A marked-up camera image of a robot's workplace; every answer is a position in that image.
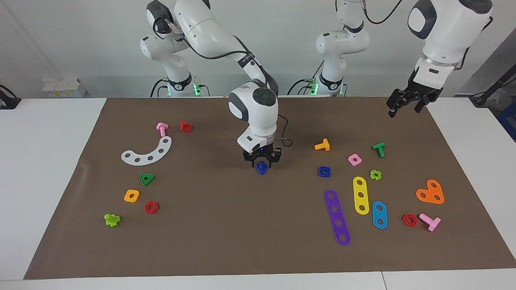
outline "toy piece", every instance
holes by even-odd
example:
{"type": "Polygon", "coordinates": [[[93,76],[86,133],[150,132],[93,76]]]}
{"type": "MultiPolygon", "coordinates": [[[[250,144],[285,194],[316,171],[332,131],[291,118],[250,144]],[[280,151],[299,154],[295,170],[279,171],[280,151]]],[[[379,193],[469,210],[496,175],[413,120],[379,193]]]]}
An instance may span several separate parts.
{"type": "Polygon", "coordinates": [[[357,166],[358,164],[362,163],[362,158],[358,156],[357,154],[353,154],[350,157],[348,157],[349,163],[353,166],[357,166]]]}
{"type": "Polygon", "coordinates": [[[420,219],[428,224],[428,230],[430,232],[433,232],[436,229],[437,225],[441,222],[440,218],[431,219],[425,214],[420,214],[420,219]]]}
{"type": "Polygon", "coordinates": [[[331,176],[331,169],[326,166],[319,167],[319,176],[329,178],[331,176]]]}
{"type": "Polygon", "coordinates": [[[179,129],[183,133],[188,133],[188,132],[192,131],[192,125],[190,125],[190,123],[188,123],[186,121],[181,121],[181,122],[179,122],[179,129]]]}
{"type": "Polygon", "coordinates": [[[401,220],[406,226],[411,228],[417,225],[417,218],[413,214],[404,214],[401,220]]]}
{"type": "Polygon", "coordinates": [[[105,214],[104,219],[106,220],[106,225],[112,228],[118,227],[118,223],[122,220],[120,216],[110,214],[105,214]]]}
{"type": "Polygon", "coordinates": [[[158,203],[155,201],[149,201],[143,208],[148,214],[155,214],[158,211],[158,203]]]}
{"type": "Polygon", "coordinates": [[[165,133],[165,130],[168,129],[168,124],[165,124],[165,123],[158,123],[158,125],[156,126],[156,130],[159,131],[159,133],[161,134],[162,137],[165,137],[167,134],[165,133]]]}
{"type": "Polygon", "coordinates": [[[428,187],[428,189],[418,189],[416,191],[417,199],[424,202],[443,204],[444,194],[439,182],[433,179],[429,179],[426,182],[426,186],[428,187]]]}
{"type": "Polygon", "coordinates": [[[134,151],[132,150],[127,150],[124,153],[122,153],[121,157],[122,160],[129,165],[149,165],[163,158],[163,156],[167,154],[171,145],[172,138],[170,138],[169,136],[165,136],[159,140],[158,147],[156,147],[156,149],[154,149],[154,151],[152,151],[151,153],[140,155],[134,153],[134,151]]]}
{"type": "Polygon", "coordinates": [[[263,161],[260,161],[260,163],[256,165],[256,170],[258,171],[259,175],[265,174],[265,172],[267,172],[267,169],[269,169],[269,166],[265,164],[265,162],[263,161]]]}
{"type": "Polygon", "coordinates": [[[381,201],[373,202],[373,224],[375,227],[384,230],[389,224],[387,219],[387,207],[381,201]]]}
{"type": "Polygon", "coordinates": [[[380,158],[384,158],[385,157],[385,152],[383,150],[384,147],[385,147],[384,143],[378,143],[378,144],[373,146],[373,149],[378,150],[378,154],[380,154],[380,158]]]}
{"type": "Polygon", "coordinates": [[[355,211],[361,215],[369,213],[369,197],[367,196],[367,183],[365,179],[357,176],[353,179],[353,196],[355,211]]]}
{"type": "Polygon", "coordinates": [[[129,189],[124,196],[126,202],[136,202],[140,197],[140,192],[134,189],[129,189]]]}
{"type": "Polygon", "coordinates": [[[326,201],[326,208],[330,215],[331,226],[335,240],[341,246],[346,246],[351,242],[348,226],[344,213],[342,212],[341,204],[338,201],[337,193],[334,190],[326,190],[324,192],[324,200],[326,201]]]}
{"type": "Polygon", "coordinates": [[[154,175],[152,175],[152,174],[140,175],[140,181],[143,186],[149,185],[149,183],[151,183],[151,181],[153,181],[153,180],[154,180],[154,175]]]}
{"type": "Polygon", "coordinates": [[[326,138],[324,138],[322,140],[321,144],[317,144],[315,146],[315,150],[320,150],[320,149],[324,149],[326,151],[330,151],[330,144],[328,143],[328,140],[326,138]]]}
{"type": "Polygon", "coordinates": [[[376,181],[382,179],[382,173],[380,171],[374,170],[374,169],[371,170],[369,176],[371,177],[371,179],[376,180],[376,181]]]}

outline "pink t-shaped piece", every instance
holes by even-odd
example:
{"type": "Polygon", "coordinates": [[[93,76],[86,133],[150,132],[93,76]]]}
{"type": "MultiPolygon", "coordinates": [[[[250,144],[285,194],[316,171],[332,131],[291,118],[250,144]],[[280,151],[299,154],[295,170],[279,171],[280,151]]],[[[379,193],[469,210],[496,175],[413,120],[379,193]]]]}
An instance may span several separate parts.
{"type": "Polygon", "coordinates": [[[353,166],[357,166],[358,164],[362,163],[362,158],[358,156],[357,154],[353,154],[350,157],[348,157],[349,163],[353,166]]]}
{"type": "Polygon", "coordinates": [[[425,214],[420,214],[420,219],[429,225],[428,230],[433,232],[437,225],[441,222],[440,218],[431,219],[425,214]]]}
{"type": "Polygon", "coordinates": [[[165,123],[158,123],[158,125],[156,126],[156,130],[159,130],[159,133],[161,134],[162,137],[165,137],[167,134],[165,134],[165,130],[168,129],[168,124],[165,124],[165,123]]]}

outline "white crescent-shaped toy with holes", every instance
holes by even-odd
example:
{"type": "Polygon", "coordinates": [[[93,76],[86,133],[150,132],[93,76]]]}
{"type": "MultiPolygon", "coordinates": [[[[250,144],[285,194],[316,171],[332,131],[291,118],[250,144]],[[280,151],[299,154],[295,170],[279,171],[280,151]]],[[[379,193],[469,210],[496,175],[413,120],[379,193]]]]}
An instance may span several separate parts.
{"type": "Polygon", "coordinates": [[[144,166],[152,164],[167,154],[168,150],[170,149],[170,146],[172,145],[172,138],[169,136],[162,137],[159,140],[158,147],[154,149],[151,153],[140,155],[134,153],[133,150],[127,150],[124,153],[122,153],[122,160],[129,164],[134,166],[144,166]]]}

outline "red hexagonal nut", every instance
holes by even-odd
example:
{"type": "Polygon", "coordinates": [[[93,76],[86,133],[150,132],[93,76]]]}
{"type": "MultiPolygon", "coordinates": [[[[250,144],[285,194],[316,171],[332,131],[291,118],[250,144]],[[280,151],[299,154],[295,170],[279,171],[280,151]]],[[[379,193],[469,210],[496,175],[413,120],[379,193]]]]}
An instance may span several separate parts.
{"type": "Polygon", "coordinates": [[[192,131],[192,125],[190,125],[190,123],[188,123],[186,121],[179,122],[179,128],[181,129],[181,131],[183,133],[188,133],[188,132],[192,131]]]}
{"type": "Polygon", "coordinates": [[[149,201],[146,205],[145,205],[145,212],[148,213],[148,214],[154,214],[158,211],[158,203],[155,202],[155,201],[149,201]]]}
{"type": "Polygon", "coordinates": [[[401,220],[406,226],[411,228],[417,225],[417,218],[413,214],[405,214],[401,220]]]}

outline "white table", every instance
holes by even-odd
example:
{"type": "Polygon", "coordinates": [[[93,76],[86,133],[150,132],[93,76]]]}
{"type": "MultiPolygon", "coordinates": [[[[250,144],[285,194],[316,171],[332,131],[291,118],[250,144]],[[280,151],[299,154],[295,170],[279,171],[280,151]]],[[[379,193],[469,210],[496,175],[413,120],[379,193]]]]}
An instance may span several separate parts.
{"type": "MultiPolygon", "coordinates": [[[[23,100],[16,110],[0,111],[0,289],[516,288],[516,269],[21,281],[104,102],[23,100]]],[[[516,143],[487,109],[467,99],[441,98],[429,109],[514,255],[516,143]]]]}

